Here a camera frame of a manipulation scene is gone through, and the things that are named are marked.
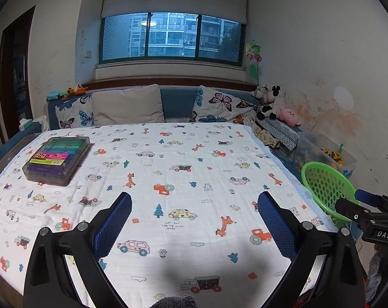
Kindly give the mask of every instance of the window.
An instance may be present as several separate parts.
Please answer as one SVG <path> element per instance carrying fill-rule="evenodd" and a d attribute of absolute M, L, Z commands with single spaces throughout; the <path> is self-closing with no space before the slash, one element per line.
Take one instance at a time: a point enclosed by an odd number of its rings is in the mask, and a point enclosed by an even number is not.
<path fill-rule="evenodd" d="M 241 23 L 205 15 L 110 16 L 102 20 L 100 63 L 186 59 L 241 65 L 244 34 Z"/>

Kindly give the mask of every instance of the plastic case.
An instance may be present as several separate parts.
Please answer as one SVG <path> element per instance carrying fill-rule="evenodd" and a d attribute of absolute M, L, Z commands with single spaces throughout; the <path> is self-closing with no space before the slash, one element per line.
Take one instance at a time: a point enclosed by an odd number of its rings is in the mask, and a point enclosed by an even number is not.
<path fill-rule="evenodd" d="M 294 167 L 301 171 L 307 162 L 317 161 L 328 164 L 338 170 L 346 178 L 350 178 L 357 166 L 357 160 L 342 148 L 341 157 L 344 165 L 339 165 L 321 149 L 328 148 L 330 151 L 339 151 L 339 145 L 328 139 L 319 132 L 298 132 L 298 145 L 294 155 Z"/>
<path fill-rule="evenodd" d="M 29 181 L 67 186 L 91 148 L 89 137 L 54 137 L 23 166 Z"/>

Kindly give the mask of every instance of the window sill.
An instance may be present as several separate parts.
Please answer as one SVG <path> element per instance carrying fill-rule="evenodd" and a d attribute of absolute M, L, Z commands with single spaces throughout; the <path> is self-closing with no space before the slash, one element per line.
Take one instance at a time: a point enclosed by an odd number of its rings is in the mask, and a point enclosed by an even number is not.
<path fill-rule="evenodd" d="M 138 76 L 195 76 L 246 81 L 244 67 L 184 60 L 139 60 L 96 65 L 95 79 Z"/>

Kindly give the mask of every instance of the green basket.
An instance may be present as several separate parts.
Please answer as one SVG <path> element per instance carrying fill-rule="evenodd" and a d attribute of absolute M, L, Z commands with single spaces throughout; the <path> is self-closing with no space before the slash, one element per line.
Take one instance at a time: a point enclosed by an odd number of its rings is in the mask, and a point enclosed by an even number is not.
<path fill-rule="evenodd" d="M 302 184 L 311 191 L 312 198 L 331 216 L 332 222 L 338 228 L 351 221 L 335 212 L 335 203 L 339 198 L 345 198 L 357 205 L 355 188 L 339 171 L 321 162 L 308 162 L 301 169 Z"/>

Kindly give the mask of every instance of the white printed blanket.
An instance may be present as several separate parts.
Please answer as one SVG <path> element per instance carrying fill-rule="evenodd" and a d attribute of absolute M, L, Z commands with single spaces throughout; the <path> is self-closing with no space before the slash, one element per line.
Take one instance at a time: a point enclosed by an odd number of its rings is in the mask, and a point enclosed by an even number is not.
<path fill-rule="evenodd" d="M 94 143 L 66 187 L 38 185 L 22 172 L 53 136 L 89 136 Z M 100 266 L 127 305 L 146 308 L 164 296 L 191 294 L 201 308 L 260 307 L 290 264 L 257 212 L 263 190 L 298 220 L 334 230 L 247 126 L 158 123 L 44 132 L 0 176 L 0 274 L 22 293 L 41 227 L 55 232 L 91 221 L 126 191 L 131 216 Z M 80 297 L 92 306 L 74 259 L 68 264 Z"/>

